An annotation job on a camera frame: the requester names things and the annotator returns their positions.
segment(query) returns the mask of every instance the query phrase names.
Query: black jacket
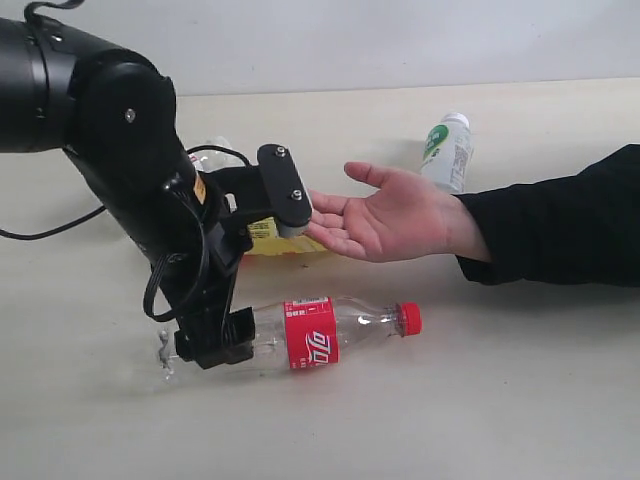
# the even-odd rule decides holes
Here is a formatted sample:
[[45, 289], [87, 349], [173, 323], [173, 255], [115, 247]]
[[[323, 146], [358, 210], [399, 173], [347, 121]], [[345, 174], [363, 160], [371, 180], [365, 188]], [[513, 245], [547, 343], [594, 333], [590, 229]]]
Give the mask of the black jacket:
[[492, 257], [458, 258], [470, 281], [640, 286], [640, 145], [575, 176], [459, 198]]

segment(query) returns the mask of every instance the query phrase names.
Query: hand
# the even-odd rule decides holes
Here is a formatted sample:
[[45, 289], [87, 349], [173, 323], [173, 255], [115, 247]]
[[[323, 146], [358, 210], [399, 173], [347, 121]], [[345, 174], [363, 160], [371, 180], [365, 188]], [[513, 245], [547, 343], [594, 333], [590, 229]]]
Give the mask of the hand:
[[367, 198], [312, 192], [314, 212], [307, 235], [328, 250], [371, 262], [443, 253], [488, 260], [486, 245], [462, 202], [424, 177], [367, 163], [347, 163], [345, 172], [379, 190]]

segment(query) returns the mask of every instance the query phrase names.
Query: red bottle cap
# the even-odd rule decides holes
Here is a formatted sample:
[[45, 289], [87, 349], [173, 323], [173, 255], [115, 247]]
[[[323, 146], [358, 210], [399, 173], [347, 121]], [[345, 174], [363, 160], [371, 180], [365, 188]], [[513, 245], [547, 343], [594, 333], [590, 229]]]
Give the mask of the red bottle cap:
[[422, 316], [420, 307], [415, 303], [403, 303], [400, 305], [402, 311], [402, 325], [404, 335], [418, 335], [422, 332]]

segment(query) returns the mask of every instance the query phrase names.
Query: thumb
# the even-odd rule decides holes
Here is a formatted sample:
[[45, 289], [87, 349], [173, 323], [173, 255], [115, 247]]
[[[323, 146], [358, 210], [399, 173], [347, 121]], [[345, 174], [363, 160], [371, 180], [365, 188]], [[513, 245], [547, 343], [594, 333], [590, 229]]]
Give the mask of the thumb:
[[376, 188], [382, 187], [393, 174], [393, 170], [390, 168], [378, 167], [364, 162], [348, 162], [344, 166], [344, 171], [355, 181]]

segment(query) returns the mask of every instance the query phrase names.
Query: robotic arm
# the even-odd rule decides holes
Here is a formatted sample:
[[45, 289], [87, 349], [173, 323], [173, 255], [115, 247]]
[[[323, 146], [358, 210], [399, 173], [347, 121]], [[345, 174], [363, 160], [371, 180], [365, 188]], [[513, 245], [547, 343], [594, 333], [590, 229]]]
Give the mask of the robotic arm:
[[[253, 356], [252, 309], [230, 312], [247, 226], [274, 217], [301, 233], [311, 204], [284, 147], [264, 145], [256, 166], [200, 173], [175, 130], [173, 83], [143, 56], [41, 15], [0, 18], [0, 153], [61, 149], [146, 256], [144, 312], [177, 320], [178, 355], [207, 369]], [[227, 200], [235, 197], [235, 207]], [[154, 311], [160, 290], [170, 310]]]

